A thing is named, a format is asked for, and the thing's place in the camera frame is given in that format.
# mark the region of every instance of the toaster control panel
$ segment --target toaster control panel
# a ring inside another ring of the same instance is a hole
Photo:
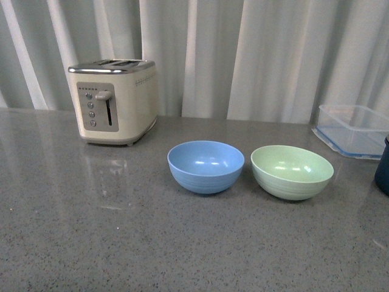
[[[77,82],[85,130],[117,132],[115,88],[111,83]]]

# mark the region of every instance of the blue bowl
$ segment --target blue bowl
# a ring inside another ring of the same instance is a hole
[[[201,194],[228,189],[238,179],[244,164],[236,148],[214,141],[191,141],[168,153],[171,174],[184,188]]]

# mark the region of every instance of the green bowl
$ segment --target green bowl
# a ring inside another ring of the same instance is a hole
[[[320,193],[334,174],[325,158],[311,151],[270,145],[251,154],[254,177],[268,193],[286,200],[305,200]]]

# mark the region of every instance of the toaster lever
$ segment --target toaster lever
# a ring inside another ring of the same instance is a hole
[[[97,100],[109,100],[112,97],[111,91],[100,91],[98,94],[96,94]]]

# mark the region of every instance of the toaster slot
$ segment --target toaster slot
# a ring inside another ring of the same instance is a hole
[[[138,65],[138,64],[139,64],[138,61],[131,61],[131,60],[128,60],[128,61],[123,61],[123,62],[116,63],[116,64],[112,64],[112,65],[113,65],[113,66],[127,66],[127,65],[136,66],[136,65]]]
[[[106,100],[105,104],[107,106],[108,125],[112,126],[111,107],[109,106],[109,100]]]
[[[112,63],[116,63],[116,62],[119,62],[120,60],[102,60],[102,61],[98,61],[96,62],[97,64],[99,65],[107,65],[107,64],[112,64]]]

